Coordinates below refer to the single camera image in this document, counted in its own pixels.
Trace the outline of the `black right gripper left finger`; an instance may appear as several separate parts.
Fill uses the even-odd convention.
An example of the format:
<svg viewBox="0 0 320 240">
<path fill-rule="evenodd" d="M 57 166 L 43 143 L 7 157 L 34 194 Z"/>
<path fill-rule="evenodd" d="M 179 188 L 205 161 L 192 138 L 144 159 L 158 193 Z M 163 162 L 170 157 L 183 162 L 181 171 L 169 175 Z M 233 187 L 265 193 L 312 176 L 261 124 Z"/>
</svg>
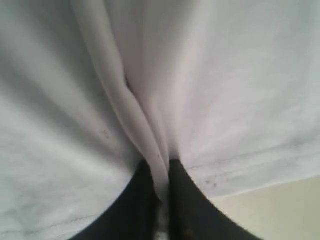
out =
<svg viewBox="0 0 320 240">
<path fill-rule="evenodd" d="M 142 160 L 117 200 L 75 240 L 152 240 L 159 199 L 150 166 Z"/>
</svg>

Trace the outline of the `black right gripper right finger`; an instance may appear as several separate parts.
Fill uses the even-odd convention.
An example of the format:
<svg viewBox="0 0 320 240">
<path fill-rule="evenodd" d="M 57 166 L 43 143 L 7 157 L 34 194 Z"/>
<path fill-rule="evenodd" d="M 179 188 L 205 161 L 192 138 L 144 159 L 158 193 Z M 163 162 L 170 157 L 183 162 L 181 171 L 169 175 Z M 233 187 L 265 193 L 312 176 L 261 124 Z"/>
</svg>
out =
<svg viewBox="0 0 320 240">
<path fill-rule="evenodd" d="M 169 238 L 171 240 L 254 240 L 217 209 L 192 181 L 180 160 L 169 164 Z"/>
</svg>

